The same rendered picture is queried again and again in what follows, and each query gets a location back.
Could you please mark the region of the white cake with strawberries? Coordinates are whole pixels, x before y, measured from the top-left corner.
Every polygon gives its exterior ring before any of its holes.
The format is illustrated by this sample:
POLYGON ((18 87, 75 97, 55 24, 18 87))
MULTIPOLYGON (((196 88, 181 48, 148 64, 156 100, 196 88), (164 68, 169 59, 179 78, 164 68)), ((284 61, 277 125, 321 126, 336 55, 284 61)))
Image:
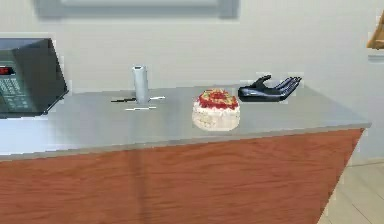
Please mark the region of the white cake with strawberries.
POLYGON ((240 123, 239 103, 224 89, 204 90, 193 103, 192 121, 202 130, 231 131, 240 123))

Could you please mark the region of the wooden counter with grey top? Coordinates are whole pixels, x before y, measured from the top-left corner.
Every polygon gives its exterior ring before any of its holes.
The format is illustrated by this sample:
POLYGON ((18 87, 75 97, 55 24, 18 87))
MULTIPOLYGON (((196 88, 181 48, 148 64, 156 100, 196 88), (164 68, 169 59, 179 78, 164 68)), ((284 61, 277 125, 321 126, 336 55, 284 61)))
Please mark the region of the wooden counter with grey top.
POLYGON ((301 87, 245 103, 239 126, 191 119, 198 89, 72 94, 45 116, 0 120, 0 224, 317 224, 364 118, 301 87))

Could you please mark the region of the grey cylinder shaker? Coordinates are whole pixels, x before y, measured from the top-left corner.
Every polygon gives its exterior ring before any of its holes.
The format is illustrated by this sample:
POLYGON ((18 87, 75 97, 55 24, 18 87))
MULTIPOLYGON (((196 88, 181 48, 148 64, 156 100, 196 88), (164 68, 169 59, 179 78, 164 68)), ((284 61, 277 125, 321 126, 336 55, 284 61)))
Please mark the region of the grey cylinder shaker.
POLYGON ((145 66, 134 66, 132 68, 134 77, 134 87, 136 100, 139 104, 146 104, 149 102, 149 90, 147 70, 145 66))

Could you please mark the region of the black hand sculpture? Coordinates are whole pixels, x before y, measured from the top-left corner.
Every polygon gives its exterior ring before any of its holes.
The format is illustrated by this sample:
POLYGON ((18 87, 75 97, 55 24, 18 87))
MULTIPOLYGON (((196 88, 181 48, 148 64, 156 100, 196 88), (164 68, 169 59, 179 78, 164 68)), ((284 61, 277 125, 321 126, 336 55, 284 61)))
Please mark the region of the black hand sculpture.
POLYGON ((268 87, 265 82, 271 75, 258 78, 251 85, 238 89, 238 98, 242 102, 280 102, 287 99, 299 86, 301 77, 288 77, 274 87, 268 87))

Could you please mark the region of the grey framed window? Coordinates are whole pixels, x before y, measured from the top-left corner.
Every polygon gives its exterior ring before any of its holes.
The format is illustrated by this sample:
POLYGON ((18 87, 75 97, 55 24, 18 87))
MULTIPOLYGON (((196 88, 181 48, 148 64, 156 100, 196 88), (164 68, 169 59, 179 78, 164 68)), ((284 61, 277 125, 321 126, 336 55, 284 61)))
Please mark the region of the grey framed window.
POLYGON ((236 19, 240 0, 32 0, 41 19, 224 18, 236 19))

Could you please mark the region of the black microwave oven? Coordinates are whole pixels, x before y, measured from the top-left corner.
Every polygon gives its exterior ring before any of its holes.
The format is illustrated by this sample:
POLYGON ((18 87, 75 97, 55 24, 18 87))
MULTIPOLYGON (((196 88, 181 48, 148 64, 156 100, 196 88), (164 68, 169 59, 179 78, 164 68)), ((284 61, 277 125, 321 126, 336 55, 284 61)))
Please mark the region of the black microwave oven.
POLYGON ((68 92, 51 38, 0 37, 0 119, 45 115, 68 92))

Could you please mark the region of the brown wooden shelf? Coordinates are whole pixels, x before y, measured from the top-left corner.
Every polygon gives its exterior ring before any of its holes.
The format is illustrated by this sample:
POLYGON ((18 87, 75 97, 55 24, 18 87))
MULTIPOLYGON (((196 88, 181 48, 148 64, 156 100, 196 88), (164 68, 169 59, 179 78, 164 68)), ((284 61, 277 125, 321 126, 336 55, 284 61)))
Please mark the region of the brown wooden shelf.
POLYGON ((384 10, 366 47, 368 49, 384 50, 384 10))

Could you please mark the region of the black handled knife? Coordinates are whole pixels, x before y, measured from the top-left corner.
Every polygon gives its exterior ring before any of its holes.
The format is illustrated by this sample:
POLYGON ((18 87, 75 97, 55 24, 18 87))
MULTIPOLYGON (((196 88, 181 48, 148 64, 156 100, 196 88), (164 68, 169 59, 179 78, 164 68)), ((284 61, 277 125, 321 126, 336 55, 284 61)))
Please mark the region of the black handled knife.
MULTIPOLYGON (((151 100, 162 100, 162 99, 165 99, 165 96, 157 96, 157 97, 150 97, 148 99, 148 101, 151 101, 151 100)), ((116 102, 116 103, 121 103, 121 102, 136 102, 137 99, 135 97, 133 98, 124 98, 124 99, 115 99, 115 100, 111 100, 111 102, 116 102)))

